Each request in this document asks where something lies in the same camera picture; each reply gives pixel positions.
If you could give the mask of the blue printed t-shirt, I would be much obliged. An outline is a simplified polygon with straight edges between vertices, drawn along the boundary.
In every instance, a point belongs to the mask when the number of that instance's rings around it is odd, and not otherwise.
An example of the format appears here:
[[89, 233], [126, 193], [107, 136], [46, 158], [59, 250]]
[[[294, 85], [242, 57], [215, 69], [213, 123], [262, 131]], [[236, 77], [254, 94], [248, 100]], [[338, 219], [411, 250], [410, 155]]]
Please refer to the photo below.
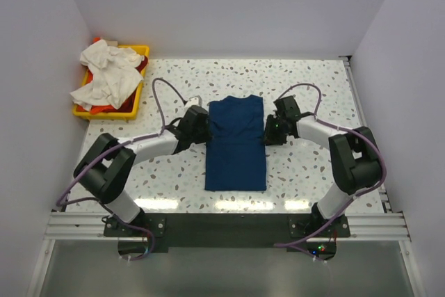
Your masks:
[[266, 185], [264, 103], [261, 97], [228, 96], [209, 104], [207, 191], [262, 192]]

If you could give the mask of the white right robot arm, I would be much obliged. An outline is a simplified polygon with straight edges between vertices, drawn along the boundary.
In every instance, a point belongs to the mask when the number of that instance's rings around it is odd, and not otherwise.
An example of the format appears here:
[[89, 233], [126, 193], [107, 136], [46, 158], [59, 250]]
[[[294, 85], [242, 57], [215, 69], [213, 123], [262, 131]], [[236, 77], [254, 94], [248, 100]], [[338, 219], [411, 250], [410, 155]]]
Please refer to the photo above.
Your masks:
[[292, 136], [329, 150], [334, 183], [321, 200], [312, 205], [302, 226], [304, 235], [321, 231], [340, 217], [361, 195], [383, 180], [384, 166], [372, 131], [368, 127], [348, 129], [300, 110], [291, 96], [274, 101], [276, 111], [266, 118], [266, 145], [283, 145]]

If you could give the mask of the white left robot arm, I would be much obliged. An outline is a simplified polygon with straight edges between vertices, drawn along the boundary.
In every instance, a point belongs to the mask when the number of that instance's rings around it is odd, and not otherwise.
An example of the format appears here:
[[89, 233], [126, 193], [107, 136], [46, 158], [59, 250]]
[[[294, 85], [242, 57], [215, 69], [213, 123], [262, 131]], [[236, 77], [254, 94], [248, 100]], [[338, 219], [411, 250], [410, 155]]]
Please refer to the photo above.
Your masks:
[[125, 191], [132, 168], [159, 156], [171, 156], [211, 138], [209, 114], [198, 105], [165, 126], [160, 134], [119, 139], [100, 135], [74, 170], [74, 180], [126, 224], [140, 225], [143, 210]]

